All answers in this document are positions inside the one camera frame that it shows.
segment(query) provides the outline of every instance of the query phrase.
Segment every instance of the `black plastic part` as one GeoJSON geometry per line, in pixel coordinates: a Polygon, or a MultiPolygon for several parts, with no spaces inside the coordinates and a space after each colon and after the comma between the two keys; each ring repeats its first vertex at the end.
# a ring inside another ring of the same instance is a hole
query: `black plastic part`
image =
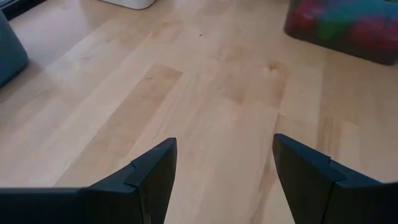
{"type": "Polygon", "coordinates": [[[0,189],[1,223],[161,224],[176,162],[177,142],[169,138],[90,187],[0,189]]]}
{"type": "Polygon", "coordinates": [[[283,134],[272,150],[296,224],[398,223],[398,183],[382,184],[283,134]]]}
{"type": "Polygon", "coordinates": [[[10,21],[11,19],[21,15],[22,13],[32,9],[44,1],[46,0],[12,0],[1,6],[0,9],[10,21]]]}

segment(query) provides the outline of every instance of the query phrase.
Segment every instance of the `red object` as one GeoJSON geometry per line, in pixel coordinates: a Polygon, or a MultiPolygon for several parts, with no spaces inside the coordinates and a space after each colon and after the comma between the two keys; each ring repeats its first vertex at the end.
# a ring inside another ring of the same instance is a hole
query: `red object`
{"type": "Polygon", "coordinates": [[[384,50],[398,50],[398,18],[388,22],[378,46],[384,50]]]}
{"type": "Polygon", "coordinates": [[[318,17],[323,13],[323,6],[319,0],[304,0],[299,7],[292,10],[287,18],[288,28],[300,28],[308,31],[315,27],[318,17]]]}
{"type": "Polygon", "coordinates": [[[356,44],[377,47],[384,33],[384,18],[382,16],[367,16],[358,18],[351,31],[351,40],[356,44]]]}

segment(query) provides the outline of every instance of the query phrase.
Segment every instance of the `white box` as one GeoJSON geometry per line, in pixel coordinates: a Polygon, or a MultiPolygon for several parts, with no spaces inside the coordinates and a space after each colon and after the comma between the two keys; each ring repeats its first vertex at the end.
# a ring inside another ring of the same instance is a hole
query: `white box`
{"type": "Polygon", "coordinates": [[[156,2],[156,0],[102,0],[102,1],[110,2],[124,7],[129,7],[131,9],[145,9],[156,2]]]}

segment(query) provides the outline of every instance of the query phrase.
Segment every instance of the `wooden floor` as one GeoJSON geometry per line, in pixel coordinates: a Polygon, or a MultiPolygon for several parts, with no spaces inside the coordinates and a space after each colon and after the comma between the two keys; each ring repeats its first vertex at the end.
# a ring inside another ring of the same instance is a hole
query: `wooden floor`
{"type": "Polygon", "coordinates": [[[89,185],[174,136],[166,223],[293,223],[274,133],[397,181],[397,67],[286,36],[287,7],[48,0],[14,19],[31,62],[0,90],[0,186],[89,185]]]}

